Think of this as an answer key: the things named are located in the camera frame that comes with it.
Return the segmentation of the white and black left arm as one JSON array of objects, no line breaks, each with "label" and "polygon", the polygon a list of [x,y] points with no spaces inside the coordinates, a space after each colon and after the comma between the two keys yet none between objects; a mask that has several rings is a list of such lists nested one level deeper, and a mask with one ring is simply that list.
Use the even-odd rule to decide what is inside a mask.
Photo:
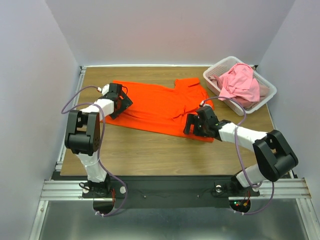
[{"label": "white and black left arm", "polygon": [[104,87],[90,85],[87,88],[96,89],[101,96],[94,102],[85,103],[86,107],[80,110],[77,110],[80,105],[67,109],[75,98],[73,96],[62,108],[61,114],[68,114],[64,145],[80,159],[86,171],[87,181],[79,184],[83,195],[88,198],[90,195],[95,198],[115,197],[111,173],[100,158],[106,117],[116,119],[133,102],[127,95],[128,88],[120,83],[109,83]]}]

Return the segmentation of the orange t shirt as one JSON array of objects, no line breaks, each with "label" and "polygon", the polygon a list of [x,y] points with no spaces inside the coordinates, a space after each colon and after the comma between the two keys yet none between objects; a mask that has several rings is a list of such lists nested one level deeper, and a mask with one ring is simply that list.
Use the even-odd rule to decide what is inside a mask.
[{"label": "orange t shirt", "polygon": [[158,84],[114,80],[128,89],[133,104],[116,119],[105,117],[107,124],[175,137],[212,143],[212,137],[183,133],[187,115],[195,114],[199,104],[209,98],[200,80],[176,79],[174,88]]}]

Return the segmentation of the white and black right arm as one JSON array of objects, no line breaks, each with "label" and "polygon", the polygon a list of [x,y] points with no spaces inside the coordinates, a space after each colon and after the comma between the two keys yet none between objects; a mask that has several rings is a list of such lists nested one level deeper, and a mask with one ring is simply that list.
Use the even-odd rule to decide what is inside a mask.
[{"label": "white and black right arm", "polygon": [[243,147],[254,153],[256,164],[242,167],[228,183],[215,184],[218,195],[242,195],[253,185],[258,186],[265,180],[274,183],[299,163],[280,131],[256,131],[240,127],[229,120],[218,120],[213,108],[207,104],[198,108],[194,114],[187,114],[183,133],[233,143],[236,148]]}]

